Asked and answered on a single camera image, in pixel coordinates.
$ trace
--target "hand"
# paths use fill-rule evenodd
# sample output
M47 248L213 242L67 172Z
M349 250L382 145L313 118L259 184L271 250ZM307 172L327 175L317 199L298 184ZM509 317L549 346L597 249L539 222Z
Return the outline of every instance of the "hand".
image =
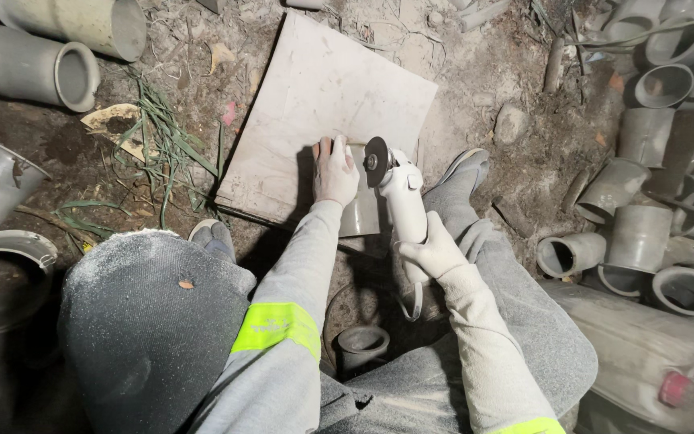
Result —
M419 264L433 279L468 264L435 211L427 213L427 241L424 244L398 241L395 248L401 257Z
M314 201L334 201L347 206L358 194L360 173L352 160L352 151L346 146L347 137L336 136L334 148L331 139L323 137L312 146L314 156L314 178L312 190Z

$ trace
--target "reflective yellow band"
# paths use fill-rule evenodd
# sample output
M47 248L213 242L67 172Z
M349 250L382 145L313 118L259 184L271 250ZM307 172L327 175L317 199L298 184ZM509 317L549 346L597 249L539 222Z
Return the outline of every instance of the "reflective yellow band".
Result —
M232 345L231 353L265 350L284 339L304 345L320 363L320 333L309 313L296 303L253 303Z
M492 431L490 434L566 434L556 419L537 418L529 422L517 423L513 426Z

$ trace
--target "sleeve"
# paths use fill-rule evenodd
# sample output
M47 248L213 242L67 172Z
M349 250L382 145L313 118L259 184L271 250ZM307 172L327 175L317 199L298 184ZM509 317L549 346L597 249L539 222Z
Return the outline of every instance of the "sleeve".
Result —
M470 425L475 434L564 434L475 264L438 279L459 342Z
M342 205L315 203L261 281L191 432L310 432L320 416L320 333Z

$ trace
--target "white board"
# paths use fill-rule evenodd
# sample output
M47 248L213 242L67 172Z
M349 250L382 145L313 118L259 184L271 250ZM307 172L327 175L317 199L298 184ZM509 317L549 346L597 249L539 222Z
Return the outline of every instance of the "white board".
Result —
M312 204L321 136L381 136L412 156L438 85L289 9L216 202L295 225Z

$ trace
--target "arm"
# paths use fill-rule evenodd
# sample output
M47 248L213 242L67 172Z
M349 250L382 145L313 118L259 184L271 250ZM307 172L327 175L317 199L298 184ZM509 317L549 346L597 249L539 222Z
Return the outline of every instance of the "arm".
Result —
M428 212L427 220L427 243L400 242L398 250L446 292L473 431L563 433L478 268L467 262L436 212Z
M313 147L315 203L261 281L198 432L306 432L318 427L320 333L344 206L359 174L339 136Z

